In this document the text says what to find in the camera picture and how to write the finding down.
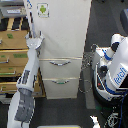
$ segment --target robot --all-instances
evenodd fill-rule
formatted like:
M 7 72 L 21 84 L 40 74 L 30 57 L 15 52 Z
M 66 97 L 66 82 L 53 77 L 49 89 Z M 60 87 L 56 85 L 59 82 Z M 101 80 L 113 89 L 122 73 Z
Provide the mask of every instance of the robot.
M 28 50 L 28 63 L 22 76 L 17 81 L 17 92 L 13 95 L 8 111 L 7 128 L 29 128 L 34 113 L 35 102 L 32 97 L 37 72 L 39 68 L 39 54 L 43 34 L 37 37 L 34 29 L 32 13 L 30 12 L 32 30 L 26 35 Z
M 128 9 L 120 14 L 122 26 L 128 34 Z M 128 90 L 128 37 L 114 34 L 111 46 L 96 48 L 92 62 L 93 90 L 102 103 L 116 105 Z

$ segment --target floor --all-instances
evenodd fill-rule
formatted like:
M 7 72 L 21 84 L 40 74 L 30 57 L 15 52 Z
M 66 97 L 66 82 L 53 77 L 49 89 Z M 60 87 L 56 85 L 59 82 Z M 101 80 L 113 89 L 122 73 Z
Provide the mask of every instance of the floor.
M 110 46 L 111 36 L 120 33 L 126 36 L 120 23 L 120 12 L 128 7 L 128 1 L 121 3 L 120 0 L 92 0 L 89 27 L 86 38 L 85 52 L 91 52 L 92 44 L 99 46 Z M 37 98 L 36 108 L 30 128 L 40 125 L 79 125 L 82 128 L 92 128 L 91 115 L 98 117 L 98 121 L 103 128 L 105 119 L 97 107 L 97 101 L 93 97 L 92 90 L 88 92 L 87 82 L 90 80 L 88 69 L 81 72 L 80 88 L 87 93 L 78 92 L 77 99 L 47 100 Z M 6 128 L 8 105 L 0 103 L 0 128 Z

